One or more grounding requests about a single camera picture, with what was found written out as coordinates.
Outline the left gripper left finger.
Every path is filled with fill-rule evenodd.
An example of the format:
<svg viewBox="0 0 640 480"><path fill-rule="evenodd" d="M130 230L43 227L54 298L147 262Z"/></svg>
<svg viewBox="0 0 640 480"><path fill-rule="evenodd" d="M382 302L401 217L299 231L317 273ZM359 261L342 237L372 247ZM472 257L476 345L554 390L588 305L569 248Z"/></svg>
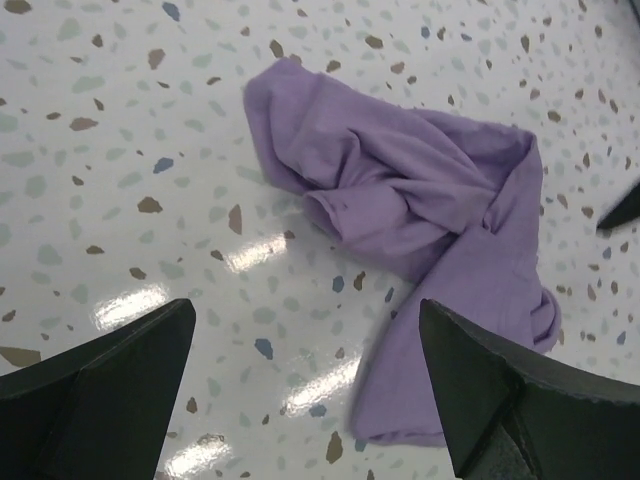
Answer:
<svg viewBox="0 0 640 480"><path fill-rule="evenodd" d="M2 376L2 478L153 478L195 324L176 299Z"/></svg>

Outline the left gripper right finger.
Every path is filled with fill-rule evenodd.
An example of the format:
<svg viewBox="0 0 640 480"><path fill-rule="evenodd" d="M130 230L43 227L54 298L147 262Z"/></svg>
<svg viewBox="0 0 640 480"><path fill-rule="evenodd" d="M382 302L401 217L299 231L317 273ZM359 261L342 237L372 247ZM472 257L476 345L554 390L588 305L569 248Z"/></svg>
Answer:
<svg viewBox="0 0 640 480"><path fill-rule="evenodd" d="M639 388L420 305L420 338L459 479L636 479Z"/></svg>

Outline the purple t shirt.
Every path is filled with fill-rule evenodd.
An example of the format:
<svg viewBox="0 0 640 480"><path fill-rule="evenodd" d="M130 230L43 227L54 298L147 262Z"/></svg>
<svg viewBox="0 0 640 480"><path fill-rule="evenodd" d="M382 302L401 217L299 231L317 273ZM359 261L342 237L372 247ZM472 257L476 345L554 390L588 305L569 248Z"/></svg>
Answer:
<svg viewBox="0 0 640 480"><path fill-rule="evenodd" d="M351 417L379 445L445 443L419 336L433 299L545 353L560 306L537 272L543 165L527 130L403 108L281 59L250 80L258 160L335 244L413 283L378 341Z"/></svg>

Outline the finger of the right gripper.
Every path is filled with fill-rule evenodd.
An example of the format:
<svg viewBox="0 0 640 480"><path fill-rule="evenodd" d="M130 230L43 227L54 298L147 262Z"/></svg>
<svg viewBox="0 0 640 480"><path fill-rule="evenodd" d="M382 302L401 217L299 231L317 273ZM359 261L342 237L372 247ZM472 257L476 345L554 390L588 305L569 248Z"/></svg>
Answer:
<svg viewBox="0 0 640 480"><path fill-rule="evenodd" d="M638 187L631 188L625 196L599 221L599 231L611 231L639 218L640 193Z"/></svg>

